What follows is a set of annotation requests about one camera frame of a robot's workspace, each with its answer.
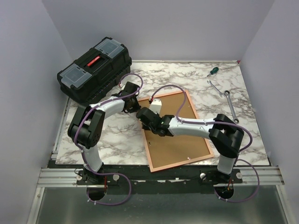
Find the red wooden picture frame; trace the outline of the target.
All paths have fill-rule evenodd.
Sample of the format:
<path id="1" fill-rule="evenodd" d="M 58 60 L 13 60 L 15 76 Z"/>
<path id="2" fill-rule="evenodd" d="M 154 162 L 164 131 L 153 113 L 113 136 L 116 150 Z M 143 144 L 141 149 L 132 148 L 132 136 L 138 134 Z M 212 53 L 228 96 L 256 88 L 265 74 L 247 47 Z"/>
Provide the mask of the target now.
<path id="1" fill-rule="evenodd" d="M 186 90 L 187 100 L 179 115 L 183 118 L 199 119 L 194 103 Z M 184 100 L 182 91 L 155 96 L 162 101 L 160 117 L 175 115 Z M 157 172 L 214 157 L 207 139 L 193 136 L 160 137 L 142 128 L 143 142 L 151 172 Z"/>

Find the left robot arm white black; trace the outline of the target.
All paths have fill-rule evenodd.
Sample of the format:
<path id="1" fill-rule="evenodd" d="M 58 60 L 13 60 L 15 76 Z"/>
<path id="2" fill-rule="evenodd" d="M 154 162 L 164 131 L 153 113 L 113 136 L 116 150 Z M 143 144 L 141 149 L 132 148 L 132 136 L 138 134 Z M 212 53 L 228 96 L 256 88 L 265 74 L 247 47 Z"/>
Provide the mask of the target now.
<path id="1" fill-rule="evenodd" d="M 99 184 L 104 177 L 100 170 L 103 162 L 97 148 L 104 120 L 120 112 L 138 111 L 141 108 L 137 100 L 140 88 L 132 82 L 127 82 L 119 93 L 105 101 L 78 106 L 68 128 L 68 136 L 81 151 L 84 168 L 89 170 L 87 178 L 91 183 Z"/>

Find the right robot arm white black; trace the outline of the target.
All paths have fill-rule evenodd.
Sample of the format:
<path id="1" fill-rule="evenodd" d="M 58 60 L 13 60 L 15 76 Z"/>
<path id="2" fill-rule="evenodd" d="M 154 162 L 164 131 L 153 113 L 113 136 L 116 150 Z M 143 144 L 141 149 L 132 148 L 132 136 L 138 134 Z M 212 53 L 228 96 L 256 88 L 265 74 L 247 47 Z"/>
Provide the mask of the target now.
<path id="1" fill-rule="evenodd" d="M 164 136 L 196 136 L 211 140 L 220 154 L 215 178 L 221 183 L 232 177 L 235 160 L 239 154 L 244 131 L 224 114 L 214 119 L 187 119 L 174 115 L 154 113 L 143 107 L 137 112 L 136 118 L 152 133 Z"/>

